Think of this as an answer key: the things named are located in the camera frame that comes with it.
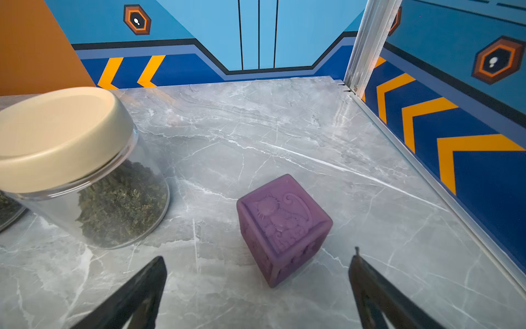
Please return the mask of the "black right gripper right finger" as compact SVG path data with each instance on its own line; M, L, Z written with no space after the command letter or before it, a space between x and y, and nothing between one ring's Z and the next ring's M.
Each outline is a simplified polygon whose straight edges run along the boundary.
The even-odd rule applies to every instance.
M348 275L363 328L443 327L355 250Z

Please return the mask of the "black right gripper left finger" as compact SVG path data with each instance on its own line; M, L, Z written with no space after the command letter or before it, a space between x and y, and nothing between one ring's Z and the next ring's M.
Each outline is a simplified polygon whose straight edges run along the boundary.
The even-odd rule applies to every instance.
M74 328L155 328L167 267L157 256Z

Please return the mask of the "glass jar with tea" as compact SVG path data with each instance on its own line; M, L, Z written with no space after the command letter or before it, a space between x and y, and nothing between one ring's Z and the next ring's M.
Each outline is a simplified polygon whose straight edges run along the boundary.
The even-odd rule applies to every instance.
M134 131L127 145L87 176L53 189L11 193L18 203L81 242L116 249L151 233L170 202L166 179Z

